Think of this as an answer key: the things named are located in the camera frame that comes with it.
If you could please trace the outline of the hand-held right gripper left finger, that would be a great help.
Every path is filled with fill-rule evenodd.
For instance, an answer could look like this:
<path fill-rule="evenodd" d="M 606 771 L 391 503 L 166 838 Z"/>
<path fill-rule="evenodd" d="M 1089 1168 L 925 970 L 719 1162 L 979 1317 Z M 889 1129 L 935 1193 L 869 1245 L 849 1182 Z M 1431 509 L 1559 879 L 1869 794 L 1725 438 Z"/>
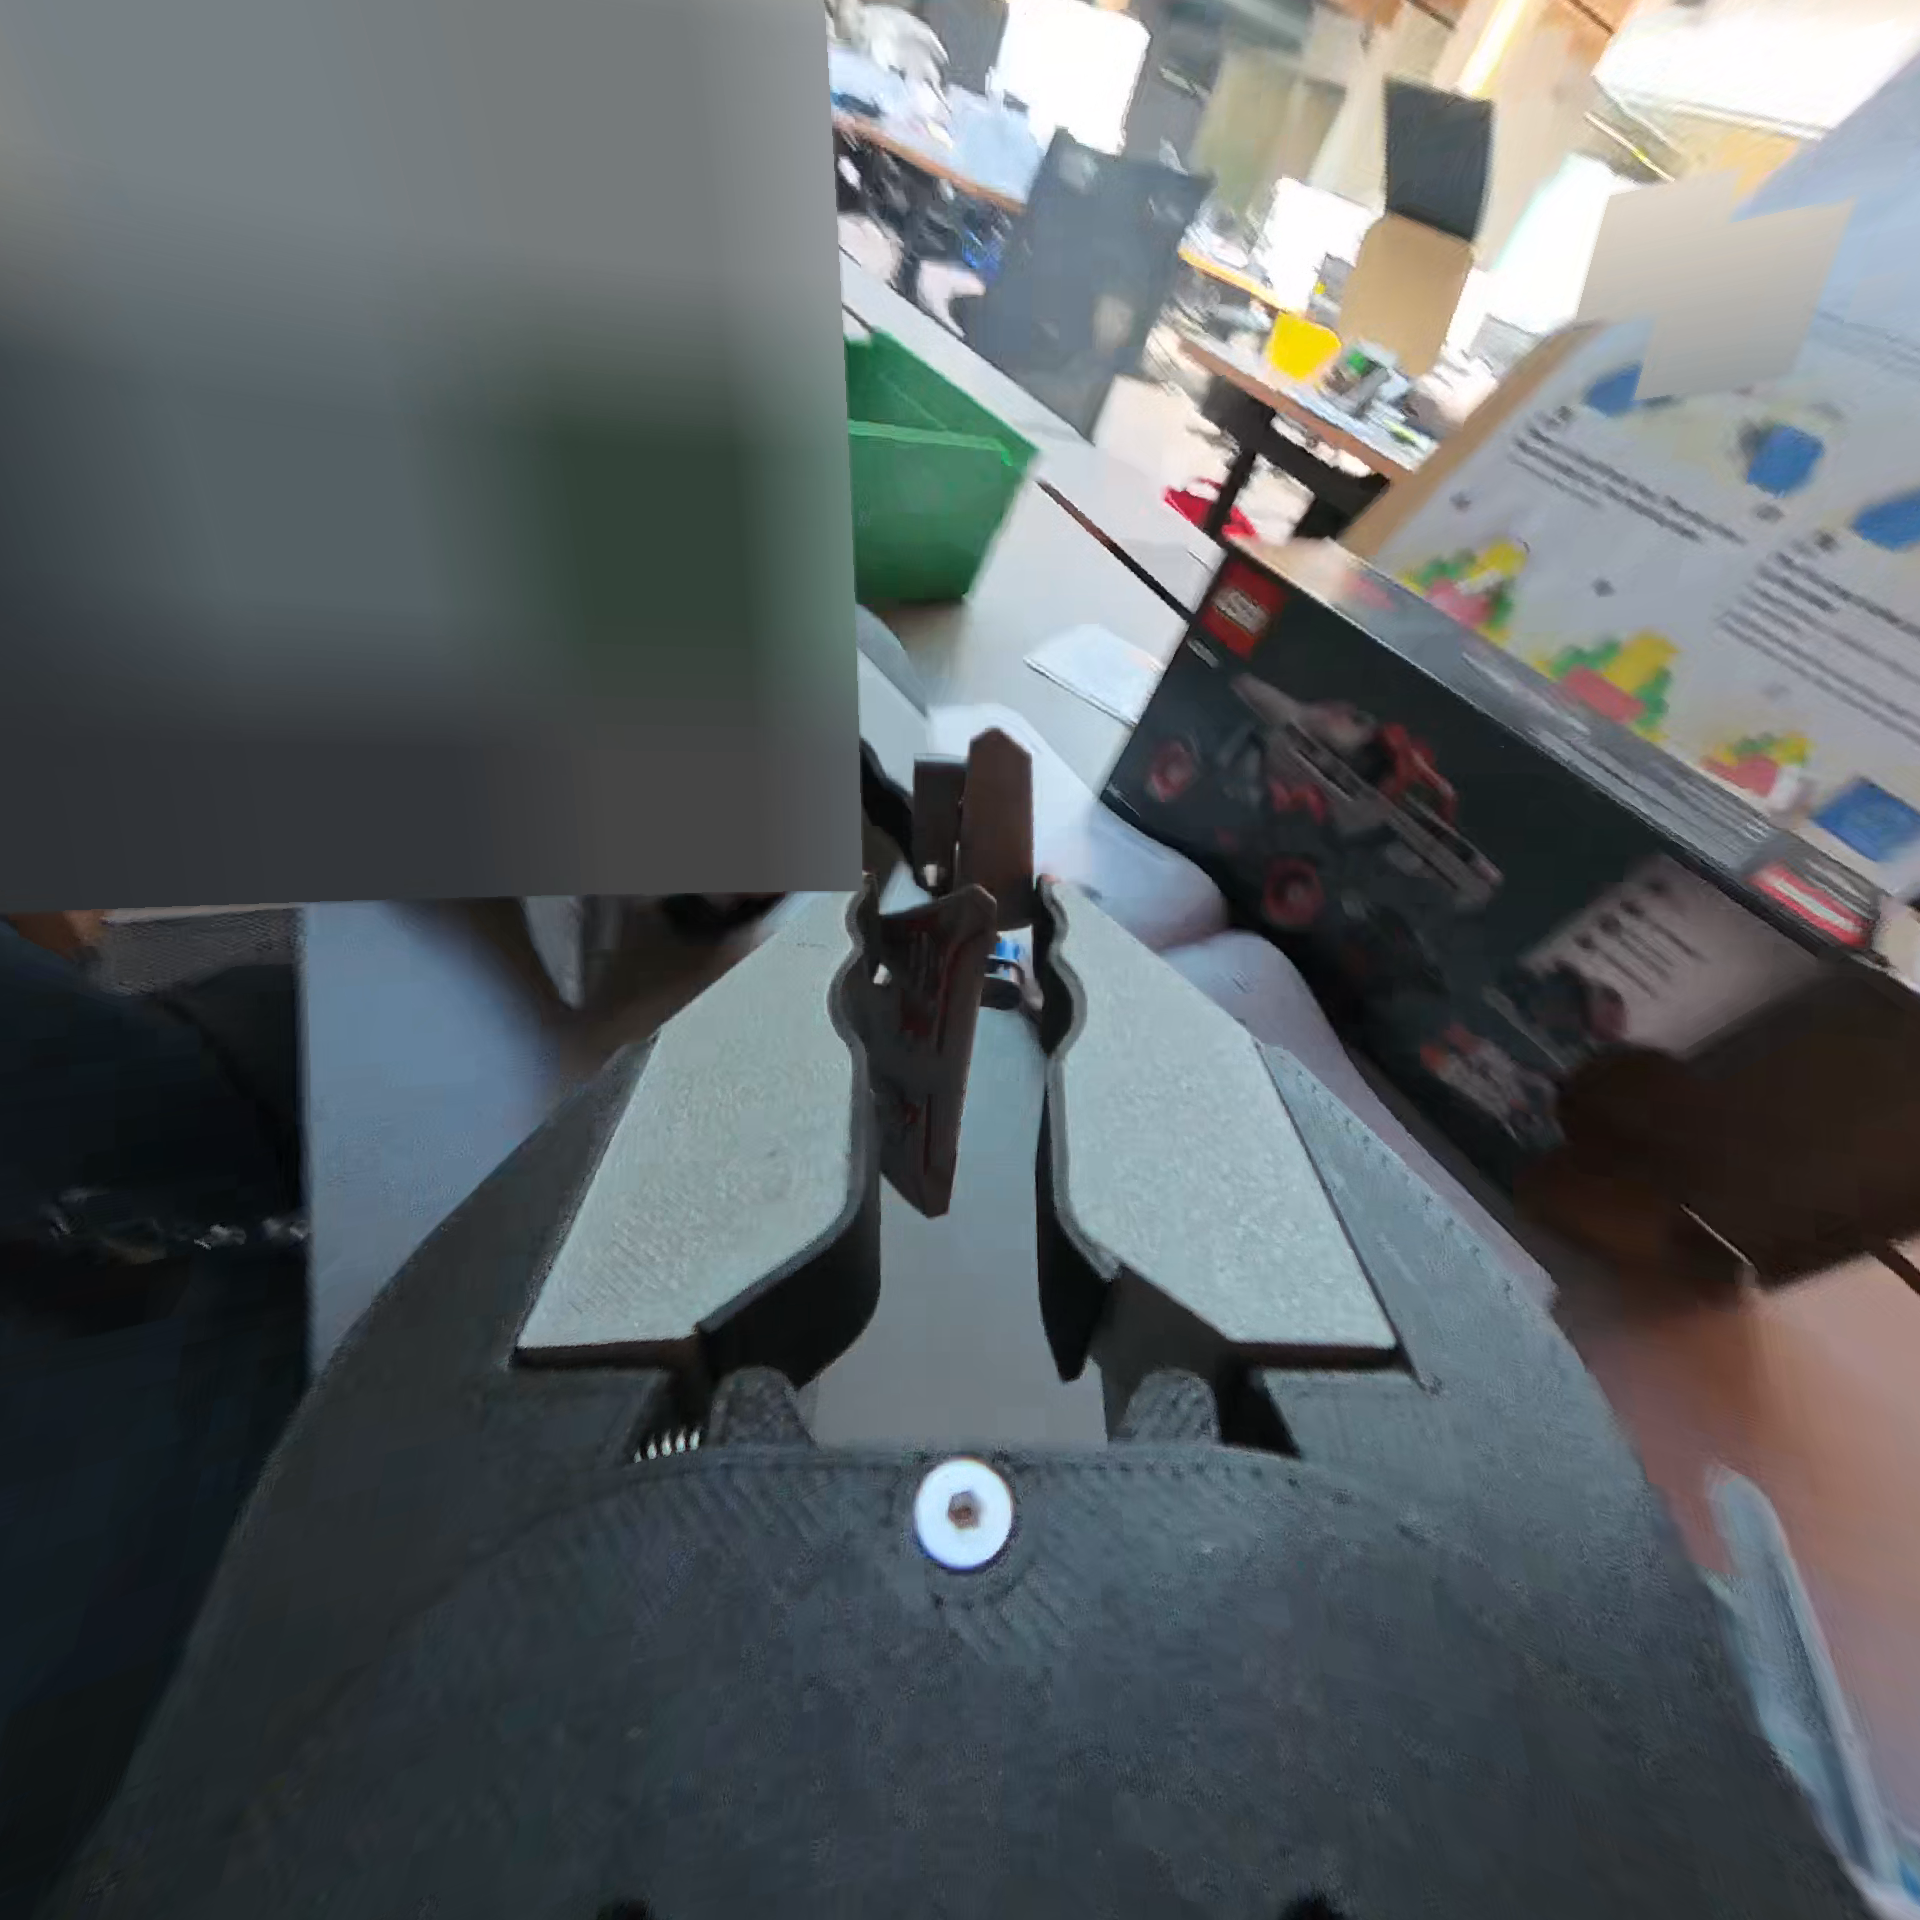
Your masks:
<path fill-rule="evenodd" d="M 531 1369 L 818 1377 L 880 1296 L 861 892 L 808 892 L 642 1045 L 517 1332 Z"/>

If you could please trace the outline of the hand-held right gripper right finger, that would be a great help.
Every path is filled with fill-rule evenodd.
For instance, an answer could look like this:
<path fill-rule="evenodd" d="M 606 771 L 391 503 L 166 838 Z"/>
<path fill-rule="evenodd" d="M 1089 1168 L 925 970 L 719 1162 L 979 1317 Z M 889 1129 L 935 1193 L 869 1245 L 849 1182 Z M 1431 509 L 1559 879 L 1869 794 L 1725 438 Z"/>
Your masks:
<path fill-rule="evenodd" d="M 1381 1291 L 1267 1050 L 1082 890 L 1034 895 L 1036 1271 L 1060 1380 L 1398 1372 Z"/>

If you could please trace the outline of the grey red printed lego panel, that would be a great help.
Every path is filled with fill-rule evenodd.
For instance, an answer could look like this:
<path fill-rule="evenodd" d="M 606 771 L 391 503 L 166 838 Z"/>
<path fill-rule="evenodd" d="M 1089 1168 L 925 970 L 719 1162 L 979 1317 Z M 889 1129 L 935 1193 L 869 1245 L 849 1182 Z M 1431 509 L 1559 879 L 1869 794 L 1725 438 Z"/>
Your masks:
<path fill-rule="evenodd" d="M 920 751 L 896 780 L 863 744 L 863 850 L 849 1008 L 874 1092 L 879 1166 L 925 1217 L 953 1201 L 997 947 L 1041 904 L 1034 764 L 1002 727 Z"/>

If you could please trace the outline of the black lego set box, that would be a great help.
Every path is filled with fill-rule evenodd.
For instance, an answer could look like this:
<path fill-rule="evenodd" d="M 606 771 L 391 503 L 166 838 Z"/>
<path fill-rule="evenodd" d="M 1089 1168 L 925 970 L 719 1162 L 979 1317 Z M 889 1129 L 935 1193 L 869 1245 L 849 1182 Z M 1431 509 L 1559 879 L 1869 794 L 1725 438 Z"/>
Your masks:
<path fill-rule="evenodd" d="M 1916 1260 L 1893 900 L 1375 568 L 1226 548 L 1105 799 L 1541 1225 L 1767 1284 Z"/>

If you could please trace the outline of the white lego poster board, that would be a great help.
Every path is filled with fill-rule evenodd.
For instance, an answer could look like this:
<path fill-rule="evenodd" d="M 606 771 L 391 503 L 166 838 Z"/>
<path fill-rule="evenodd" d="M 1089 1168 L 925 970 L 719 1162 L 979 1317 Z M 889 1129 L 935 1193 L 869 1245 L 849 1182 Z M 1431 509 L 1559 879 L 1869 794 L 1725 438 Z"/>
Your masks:
<path fill-rule="evenodd" d="M 1918 62 L 1751 195 L 1616 199 L 1574 322 L 1348 546 L 1914 901 Z"/>

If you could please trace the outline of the white paper sheet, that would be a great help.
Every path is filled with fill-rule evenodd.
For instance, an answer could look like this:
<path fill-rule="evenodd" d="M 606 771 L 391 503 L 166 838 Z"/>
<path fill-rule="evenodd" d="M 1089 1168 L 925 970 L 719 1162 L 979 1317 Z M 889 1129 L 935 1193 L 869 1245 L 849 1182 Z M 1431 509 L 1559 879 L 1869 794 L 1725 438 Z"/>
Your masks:
<path fill-rule="evenodd" d="M 1140 723 L 1171 659 L 1084 621 L 1047 636 L 1023 659 L 1047 683 L 1125 727 Z"/>

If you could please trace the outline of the person's dark clothing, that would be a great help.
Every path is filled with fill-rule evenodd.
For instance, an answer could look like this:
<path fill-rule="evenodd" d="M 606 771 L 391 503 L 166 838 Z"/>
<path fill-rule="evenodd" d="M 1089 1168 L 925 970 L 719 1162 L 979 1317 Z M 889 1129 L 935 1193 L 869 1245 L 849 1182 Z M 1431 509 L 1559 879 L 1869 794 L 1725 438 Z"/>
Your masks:
<path fill-rule="evenodd" d="M 2 1911 L 120 1786 L 311 1377 L 301 977 L 5 918 Z"/>

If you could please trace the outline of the green plastic bin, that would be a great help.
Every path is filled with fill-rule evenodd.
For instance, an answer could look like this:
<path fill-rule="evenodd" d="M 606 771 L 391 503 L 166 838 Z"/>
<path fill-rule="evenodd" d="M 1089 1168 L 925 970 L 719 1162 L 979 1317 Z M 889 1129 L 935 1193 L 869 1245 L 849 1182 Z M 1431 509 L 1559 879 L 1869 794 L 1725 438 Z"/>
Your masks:
<path fill-rule="evenodd" d="M 882 330 L 844 337 L 856 601 L 960 603 L 1039 446 Z"/>

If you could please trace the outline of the cluttered wooden desk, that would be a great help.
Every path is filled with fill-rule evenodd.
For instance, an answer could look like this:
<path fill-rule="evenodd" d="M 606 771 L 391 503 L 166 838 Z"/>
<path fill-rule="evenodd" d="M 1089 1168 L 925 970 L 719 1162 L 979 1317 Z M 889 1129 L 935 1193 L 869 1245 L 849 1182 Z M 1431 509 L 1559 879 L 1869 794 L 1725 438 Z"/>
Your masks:
<path fill-rule="evenodd" d="M 1420 470 L 1439 450 L 1432 438 L 1398 416 L 1379 407 L 1348 413 L 1318 387 L 1272 371 L 1246 352 L 1200 335 L 1183 335 L 1179 352 L 1213 383 L 1239 393 L 1243 412 L 1278 420 L 1305 441 L 1332 450 L 1389 482 Z"/>

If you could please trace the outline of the tan cardboard box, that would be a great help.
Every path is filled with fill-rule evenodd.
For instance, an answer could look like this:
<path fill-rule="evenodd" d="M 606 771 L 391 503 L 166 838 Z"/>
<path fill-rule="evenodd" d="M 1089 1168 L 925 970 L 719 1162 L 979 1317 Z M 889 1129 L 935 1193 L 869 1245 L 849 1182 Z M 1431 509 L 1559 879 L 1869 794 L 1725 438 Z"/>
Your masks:
<path fill-rule="evenodd" d="M 1477 239 L 1383 211 L 1357 247 L 1332 330 L 1408 380 L 1435 369 L 1477 267 Z"/>

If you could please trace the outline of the black monitor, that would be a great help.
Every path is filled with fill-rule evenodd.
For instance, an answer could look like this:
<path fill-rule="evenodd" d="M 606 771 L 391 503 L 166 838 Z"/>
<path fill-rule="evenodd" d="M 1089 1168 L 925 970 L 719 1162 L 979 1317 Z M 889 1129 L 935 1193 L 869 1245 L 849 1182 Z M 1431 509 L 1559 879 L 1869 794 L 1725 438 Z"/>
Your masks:
<path fill-rule="evenodd" d="M 1486 211 L 1494 126 L 1491 99 L 1387 78 L 1385 214 L 1474 244 Z"/>

